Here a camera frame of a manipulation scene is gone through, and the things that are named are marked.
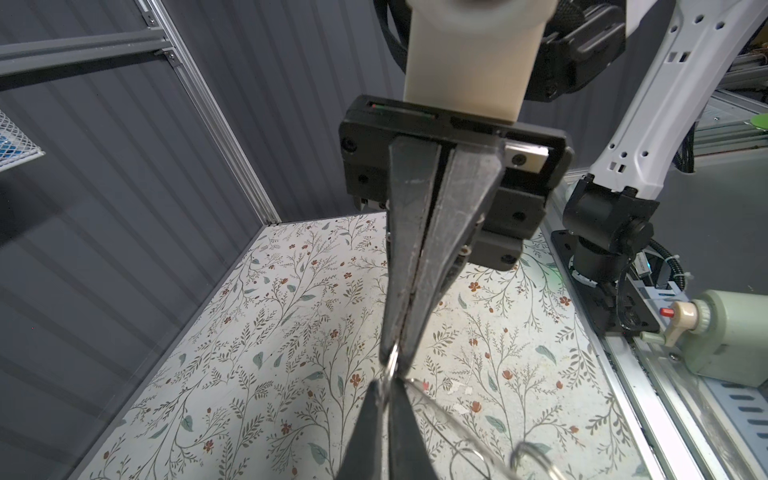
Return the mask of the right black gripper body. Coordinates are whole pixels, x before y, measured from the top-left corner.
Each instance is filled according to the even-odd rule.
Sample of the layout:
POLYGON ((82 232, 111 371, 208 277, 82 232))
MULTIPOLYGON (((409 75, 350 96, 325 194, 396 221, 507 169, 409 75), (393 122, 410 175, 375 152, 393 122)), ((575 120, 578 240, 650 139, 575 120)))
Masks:
POLYGON ((504 167, 468 260, 507 271, 521 256, 523 241, 543 220, 550 193, 574 157, 562 130, 507 122, 369 95, 358 96, 339 125, 346 188, 360 206, 388 211, 390 143, 398 136, 434 142, 445 150, 496 149, 504 167))

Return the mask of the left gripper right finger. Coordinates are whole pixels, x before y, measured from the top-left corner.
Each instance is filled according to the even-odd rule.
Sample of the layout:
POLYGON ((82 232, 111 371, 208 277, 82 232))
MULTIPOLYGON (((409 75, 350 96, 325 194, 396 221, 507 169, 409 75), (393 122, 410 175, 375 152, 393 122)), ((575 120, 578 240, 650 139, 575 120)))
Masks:
POLYGON ((388 433, 390 479, 438 479, 401 379, 394 380, 390 388, 388 433))

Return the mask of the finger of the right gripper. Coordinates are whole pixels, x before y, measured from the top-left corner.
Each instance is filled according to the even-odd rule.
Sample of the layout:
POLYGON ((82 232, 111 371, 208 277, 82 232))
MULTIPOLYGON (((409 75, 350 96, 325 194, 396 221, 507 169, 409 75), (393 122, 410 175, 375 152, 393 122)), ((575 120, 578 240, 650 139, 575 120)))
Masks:
POLYGON ((441 165, 444 150, 441 147, 429 223, 403 330, 406 351, 400 372, 411 369, 433 309, 467 263, 462 249, 473 246, 504 173, 496 149, 460 145, 450 150, 441 165))
POLYGON ((416 272, 429 223, 441 147, 431 141, 398 136, 389 145, 388 287, 381 330, 380 360, 392 352, 405 363, 403 330, 414 295, 416 272))

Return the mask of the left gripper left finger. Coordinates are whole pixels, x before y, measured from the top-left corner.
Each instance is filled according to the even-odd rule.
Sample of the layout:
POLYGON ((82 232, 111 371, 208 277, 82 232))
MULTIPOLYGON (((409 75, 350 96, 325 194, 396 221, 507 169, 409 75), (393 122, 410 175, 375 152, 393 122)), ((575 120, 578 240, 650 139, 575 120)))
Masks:
POLYGON ((382 382, 371 382, 344 453, 337 480, 382 478, 386 403, 382 382))

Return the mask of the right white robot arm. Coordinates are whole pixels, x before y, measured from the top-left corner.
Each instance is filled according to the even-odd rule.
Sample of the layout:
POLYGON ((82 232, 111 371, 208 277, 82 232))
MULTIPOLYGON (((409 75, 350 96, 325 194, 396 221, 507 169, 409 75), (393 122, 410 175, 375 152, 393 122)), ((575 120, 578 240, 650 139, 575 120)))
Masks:
MULTIPOLYGON (((386 213, 388 289, 379 358, 413 363, 428 320, 467 263, 506 271, 542 222, 574 151, 560 130, 519 121, 527 101, 583 89, 624 52, 649 1, 378 1, 405 75, 401 100, 357 97, 339 126, 346 186, 386 213)), ((615 133, 564 209, 582 278, 618 280, 687 132, 763 1, 679 1, 615 133)))

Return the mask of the pale green bottle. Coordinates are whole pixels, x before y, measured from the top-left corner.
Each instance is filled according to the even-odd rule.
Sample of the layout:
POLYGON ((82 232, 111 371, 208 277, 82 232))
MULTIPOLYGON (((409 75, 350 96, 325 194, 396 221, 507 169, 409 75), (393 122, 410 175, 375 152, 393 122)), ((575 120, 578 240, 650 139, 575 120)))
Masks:
POLYGON ((659 310, 662 333, 644 332, 651 344, 676 348, 700 376, 757 388, 767 381, 767 297, 706 290, 659 310))

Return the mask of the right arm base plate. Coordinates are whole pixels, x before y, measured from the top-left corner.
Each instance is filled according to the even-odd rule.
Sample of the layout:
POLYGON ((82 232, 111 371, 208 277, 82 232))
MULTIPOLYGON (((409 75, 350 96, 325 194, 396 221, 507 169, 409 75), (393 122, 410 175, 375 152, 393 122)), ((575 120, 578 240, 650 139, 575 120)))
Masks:
POLYGON ((656 316, 628 279, 625 259, 593 251, 565 229, 554 231, 551 240, 596 335, 635 337, 660 331, 656 316))

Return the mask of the white mesh wall basket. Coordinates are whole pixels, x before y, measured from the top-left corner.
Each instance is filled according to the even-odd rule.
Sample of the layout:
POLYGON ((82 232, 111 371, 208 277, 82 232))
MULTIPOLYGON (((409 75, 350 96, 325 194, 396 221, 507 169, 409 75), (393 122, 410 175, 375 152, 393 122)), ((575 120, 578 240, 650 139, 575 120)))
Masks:
POLYGON ((0 171, 4 172, 45 155, 4 112, 1 112, 0 171))

